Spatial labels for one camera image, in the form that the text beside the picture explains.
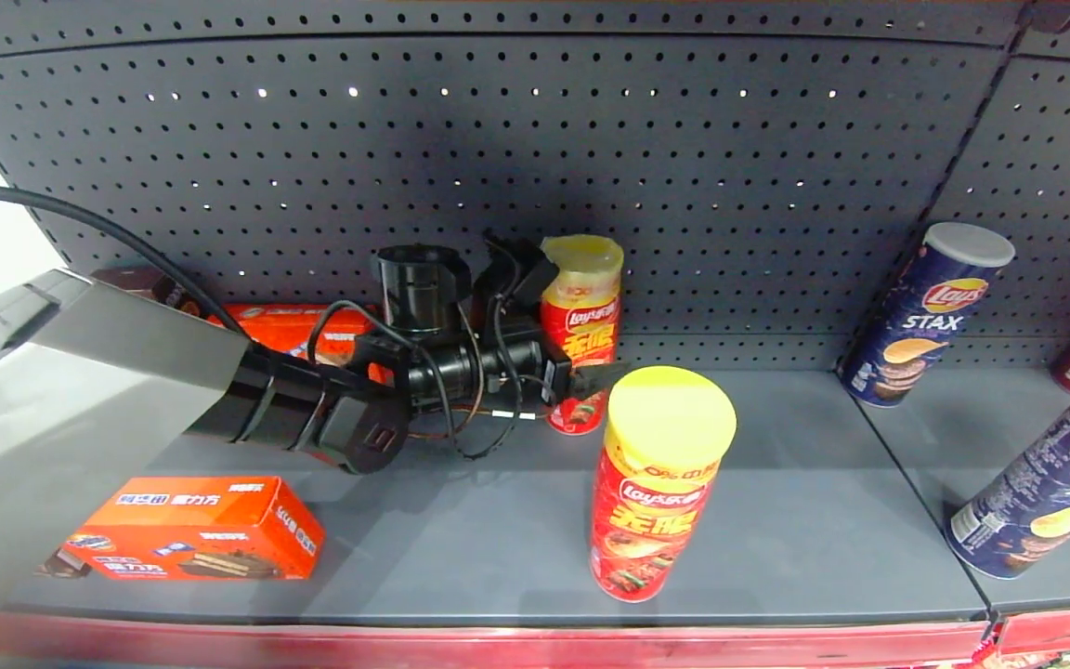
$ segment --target white lid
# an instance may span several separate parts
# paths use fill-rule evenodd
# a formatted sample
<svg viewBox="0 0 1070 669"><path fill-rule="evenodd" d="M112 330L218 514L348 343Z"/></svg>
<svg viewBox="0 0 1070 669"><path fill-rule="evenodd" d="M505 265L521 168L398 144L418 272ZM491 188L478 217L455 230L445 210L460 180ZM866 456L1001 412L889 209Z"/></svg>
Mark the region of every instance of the white lid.
<svg viewBox="0 0 1070 669"><path fill-rule="evenodd" d="M927 229L924 242L939 254L976 267L1006 267L1014 259L1010 240L966 223L937 223Z"/></svg>

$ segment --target black cable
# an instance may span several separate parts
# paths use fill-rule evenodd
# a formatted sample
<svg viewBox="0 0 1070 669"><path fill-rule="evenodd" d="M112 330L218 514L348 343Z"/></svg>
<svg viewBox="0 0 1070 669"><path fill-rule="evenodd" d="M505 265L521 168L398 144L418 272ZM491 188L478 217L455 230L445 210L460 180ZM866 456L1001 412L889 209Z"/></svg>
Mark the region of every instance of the black cable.
<svg viewBox="0 0 1070 669"><path fill-rule="evenodd" d="M403 335L391 329L385 322L378 320L373 314L366 310L365 307L357 304L357 302L349 300L337 300L333 304L327 305L327 308L320 314L320 318L316 321L314 330L311 330L308 335L308 362L316 364L316 343L319 341L321 331L324 330L327 321L333 318L333 314L339 313L341 309L353 309L361 314L366 320L369 321L370 325L374 326L374 330L382 332L383 335L387 335L395 341L398 341L400 346L406 348L415 354L419 354L424 359L425 364L428 365L428 369L432 370L432 376L437 377L437 393L440 395L440 408L445 413L445 425L448 428L448 440L454 448L459 452L459 446L457 445L457 431L454 428L454 408L452 402L448 401L448 390L445 386L445 378L440 375L440 368L437 367L437 361L432 359L432 354L429 354L428 349L421 347L418 343L408 339Z"/></svg>
<svg viewBox="0 0 1070 669"><path fill-rule="evenodd" d="M464 308L460 306L459 302L457 304L457 313L460 315L461 324L464 326L464 332L468 332L468 343L470 343L471 359L470 364L476 365L476 389L473 393L473 404L468 408L468 415L464 420L457 426L455 434L460 435L464 427L469 426L473 416L476 415L482 408L482 398L485 395L485 368L482 362L482 349L476 346L476 337L473 334L473 326L470 325L469 315L464 314ZM408 437L416 438L416 440L446 440L448 435L434 435L432 432L408 432Z"/></svg>
<svg viewBox="0 0 1070 669"><path fill-rule="evenodd" d="M544 390L547 391L547 401L549 405L556 406L560 404L560 400L555 397L555 391L552 390L552 385L544 381L542 378L535 377L534 374L521 374L519 378L525 378L526 381L534 381L535 384L542 385Z"/></svg>
<svg viewBox="0 0 1070 669"><path fill-rule="evenodd" d="M89 209L77 207L73 202L52 198L51 195L34 194L31 191L21 189L21 187L0 186L0 202L22 204L26 208L44 209L46 212L52 212L55 215L63 215L68 217L68 219L96 229L98 232L105 232L113 237L114 240L131 246L132 250L143 256L144 261L159 268L175 284L182 285L184 291L189 293L193 300L199 302L200 308L203 308L205 314L212 314L223 325L229 330L233 330L243 337L250 337L243 330L242 325L239 325L238 321L232 316L229 316L229 313L227 313L219 300L214 300L211 293L205 292L203 288L196 285L195 280L192 280L185 272L165 258L159 250L154 249L154 246L135 237L135 233L132 233L129 229L123 228L122 225L116 224L108 219L108 217L95 215Z"/></svg>
<svg viewBox="0 0 1070 669"><path fill-rule="evenodd" d="M516 258L514 254L510 254L509 249L506 249L506 247L502 244L494 242L489 234L485 234L484 240L489 246L493 247L493 249L498 249L500 253L505 255L506 258L510 260L510 267L514 268L514 274L510 275L510 283L506 286L504 292L500 292L496 297L494 297L492 309L490 310L492 313L491 320L493 325L493 339L498 346L498 354L502 358L502 367L506 369L506 377L514 383L515 411L510 414L509 422L506 423L506 427L502 429L501 435L498 435L496 439L493 440L493 443L489 444L484 450L480 450L478 453L464 454L467 460L471 461L479 460L479 458L488 456L488 454L493 453L494 448L501 446L503 441L506 441L506 438L510 437L510 432L515 431L515 426L518 425L518 414L523 410L522 377L519 376L518 368L515 367L515 361L513 356L510 356L509 349L506 348L502 340L502 307L506 300L510 299L510 295L515 292L515 288L518 287L518 280L522 278L523 267L519 263L518 258Z"/></svg>

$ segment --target lay's chip can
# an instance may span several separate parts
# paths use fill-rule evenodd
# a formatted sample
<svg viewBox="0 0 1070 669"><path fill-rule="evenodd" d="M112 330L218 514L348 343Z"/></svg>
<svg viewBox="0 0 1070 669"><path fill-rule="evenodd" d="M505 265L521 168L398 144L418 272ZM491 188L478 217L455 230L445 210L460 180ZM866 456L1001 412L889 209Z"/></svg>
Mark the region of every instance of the lay's chip can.
<svg viewBox="0 0 1070 669"><path fill-rule="evenodd" d="M937 223L886 293L878 315L841 365L853 397L880 407L903 401L960 334L1014 245L989 229Z"/></svg>
<svg viewBox="0 0 1070 669"><path fill-rule="evenodd" d="M616 330L622 313L622 246L608 237L549 237L544 253L560 275L539 301L539 322L574 368L616 360ZM590 398L565 398L548 423L565 435L586 435L602 423L606 391Z"/></svg>
<svg viewBox="0 0 1070 669"><path fill-rule="evenodd" d="M1070 538L1070 407L946 528L961 560L1013 579Z"/></svg>
<svg viewBox="0 0 1070 669"><path fill-rule="evenodd" d="M734 404L690 369L643 367L613 385L590 533L599 588L625 603L658 594L735 432Z"/></svg>

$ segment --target gray shelf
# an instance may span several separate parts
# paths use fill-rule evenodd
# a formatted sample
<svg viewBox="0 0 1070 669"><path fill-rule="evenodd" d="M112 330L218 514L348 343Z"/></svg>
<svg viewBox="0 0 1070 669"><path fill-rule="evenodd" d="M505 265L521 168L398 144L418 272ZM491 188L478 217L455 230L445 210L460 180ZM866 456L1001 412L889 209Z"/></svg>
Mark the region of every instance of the gray shelf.
<svg viewBox="0 0 1070 669"><path fill-rule="evenodd" d="M1070 405L1043 369L944 369L866 415L939 520L992 482ZM1070 607L1070 541L1013 581L976 574L999 613Z"/></svg>
<svg viewBox="0 0 1070 669"><path fill-rule="evenodd" d="M309 581L27 579L12 606L159 620L366 625L806 625L935 622L984 602L836 378L709 372L740 427L693 543L661 595L594 584L586 522L599 434L523 423L476 465L412 444L382 474L180 440L150 474L279 473L327 531ZM501 427L467 431L480 447Z"/></svg>

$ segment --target red shelf edge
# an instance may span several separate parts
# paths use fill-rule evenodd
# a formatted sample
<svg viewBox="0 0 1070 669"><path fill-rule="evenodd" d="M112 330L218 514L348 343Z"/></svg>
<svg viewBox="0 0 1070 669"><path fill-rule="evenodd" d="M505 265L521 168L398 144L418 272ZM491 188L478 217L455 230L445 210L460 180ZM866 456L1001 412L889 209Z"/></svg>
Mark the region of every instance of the red shelf edge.
<svg viewBox="0 0 1070 669"><path fill-rule="evenodd" d="M1070 609L1010 615L997 644L1004 655L1070 651Z"/></svg>
<svg viewBox="0 0 1070 669"><path fill-rule="evenodd" d="M985 623L862 627L221 626L0 613L0 656L215 666L702 668L913 666L967 659Z"/></svg>

